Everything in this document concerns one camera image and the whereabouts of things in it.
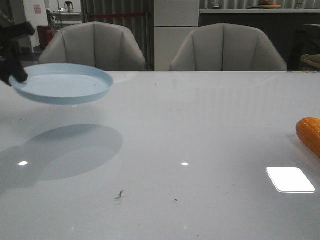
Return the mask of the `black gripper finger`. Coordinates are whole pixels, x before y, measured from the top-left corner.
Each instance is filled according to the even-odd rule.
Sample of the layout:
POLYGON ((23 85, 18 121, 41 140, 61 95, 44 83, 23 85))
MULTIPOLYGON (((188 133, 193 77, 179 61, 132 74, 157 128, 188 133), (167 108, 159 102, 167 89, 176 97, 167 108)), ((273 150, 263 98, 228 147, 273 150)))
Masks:
POLYGON ((12 86, 10 77, 13 76, 19 83, 27 80, 25 72, 14 48, 14 42, 26 36, 33 36, 35 29, 30 22, 0 27, 0 80, 12 86))

